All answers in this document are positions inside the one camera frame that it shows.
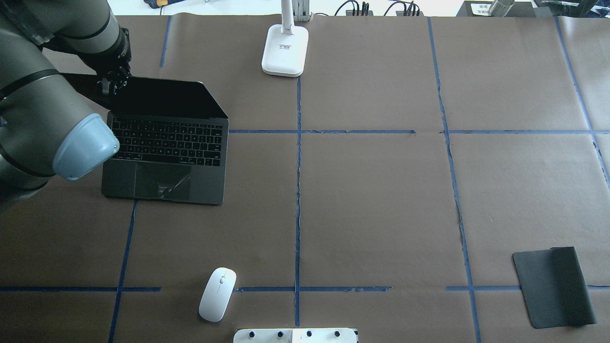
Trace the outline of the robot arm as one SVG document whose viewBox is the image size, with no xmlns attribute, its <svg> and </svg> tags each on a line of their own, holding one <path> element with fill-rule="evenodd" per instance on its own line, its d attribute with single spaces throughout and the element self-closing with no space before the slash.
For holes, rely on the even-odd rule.
<svg viewBox="0 0 610 343">
<path fill-rule="evenodd" d="M 59 175 L 82 178 L 119 150 L 102 117 L 43 55 L 78 56 L 110 95 L 130 77 L 129 33 L 106 0 L 1 2 L 1 210 Z"/>
</svg>

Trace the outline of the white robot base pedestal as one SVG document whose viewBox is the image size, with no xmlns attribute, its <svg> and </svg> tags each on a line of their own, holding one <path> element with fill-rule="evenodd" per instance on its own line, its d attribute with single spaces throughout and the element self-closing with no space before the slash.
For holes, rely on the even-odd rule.
<svg viewBox="0 0 610 343">
<path fill-rule="evenodd" d="M 240 329 L 233 343 L 357 343 L 352 328 L 252 328 Z"/>
</svg>

